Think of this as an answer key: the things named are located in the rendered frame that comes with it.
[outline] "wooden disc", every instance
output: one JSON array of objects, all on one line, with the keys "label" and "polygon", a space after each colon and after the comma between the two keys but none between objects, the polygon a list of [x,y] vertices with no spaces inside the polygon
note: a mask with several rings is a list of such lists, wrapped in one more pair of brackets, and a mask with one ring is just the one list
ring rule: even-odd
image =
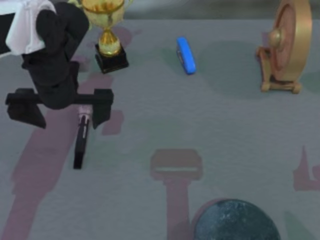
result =
[{"label": "wooden disc", "polygon": [[311,37],[309,0],[282,0],[269,33],[271,70],[276,80],[298,80],[307,63]]}]

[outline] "gray table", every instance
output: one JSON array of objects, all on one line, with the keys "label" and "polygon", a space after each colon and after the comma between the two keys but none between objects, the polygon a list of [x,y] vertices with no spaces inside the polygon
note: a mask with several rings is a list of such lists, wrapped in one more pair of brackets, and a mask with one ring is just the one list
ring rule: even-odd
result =
[{"label": "gray table", "polygon": [[[73,106],[47,111],[41,130],[11,121],[0,105],[0,239],[166,239],[166,189],[150,174],[160,149],[161,158],[202,159],[188,199],[173,196],[189,209],[182,222],[209,201],[238,198],[261,207],[282,239],[319,239],[312,178],[320,161],[319,23],[299,95],[260,92],[255,50],[271,21],[128,20],[115,32],[130,67],[108,75],[94,61],[98,30],[91,30],[75,56],[84,60],[81,91],[112,87],[112,118],[90,132],[84,169],[75,171]],[[178,61],[178,36],[189,40],[195,75]],[[18,57],[0,61],[2,103],[8,92],[32,87],[20,64]],[[180,229],[168,221],[169,231]]]}]

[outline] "wooden base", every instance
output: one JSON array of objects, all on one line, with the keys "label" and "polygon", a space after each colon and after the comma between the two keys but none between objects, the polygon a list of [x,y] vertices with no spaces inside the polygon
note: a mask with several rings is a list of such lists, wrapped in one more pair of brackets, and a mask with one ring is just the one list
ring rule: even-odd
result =
[{"label": "wooden base", "polygon": [[258,47],[256,56],[260,59],[262,70],[261,92],[269,90],[292,91],[293,94],[298,94],[301,91],[302,85],[298,81],[284,81],[275,79],[272,75],[270,65],[270,50],[267,47]]}]

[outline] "trophy cup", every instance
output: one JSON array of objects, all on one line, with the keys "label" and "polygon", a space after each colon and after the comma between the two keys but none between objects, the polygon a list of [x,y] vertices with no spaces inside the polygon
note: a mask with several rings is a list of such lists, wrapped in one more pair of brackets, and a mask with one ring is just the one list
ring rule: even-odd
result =
[{"label": "trophy cup", "polygon": [[262,70],[262,92],[270,89],[300,92],[298,80],[307,63],[311,36],[309,0],[282,0],[268,35],[269,47],[260,46],[256,51]]},{"label": "trophy cup", "polygon": [[119,38],[111,28],[121,22],[125,9],[133,0],[82,0],[81,6],[90,23],[103,29],[98,44],[95,45],[95,59],[102,73],[110,73],[129,66],[127,55]]}]

